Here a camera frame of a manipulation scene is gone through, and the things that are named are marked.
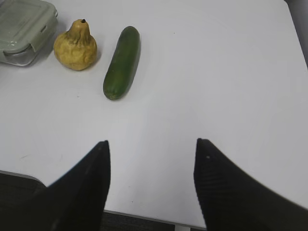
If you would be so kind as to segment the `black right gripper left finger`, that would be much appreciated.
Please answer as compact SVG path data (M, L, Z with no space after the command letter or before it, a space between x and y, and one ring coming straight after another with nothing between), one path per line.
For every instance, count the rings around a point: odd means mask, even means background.
M2 231L98 231L111 181L108 141L31 199L0 214Z

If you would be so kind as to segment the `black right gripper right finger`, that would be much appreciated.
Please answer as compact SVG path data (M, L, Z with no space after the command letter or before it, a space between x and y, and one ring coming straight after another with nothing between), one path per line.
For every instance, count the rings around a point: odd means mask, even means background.
M307 209L236 166L210 140L198 138L193 172L208 231L306 231Z

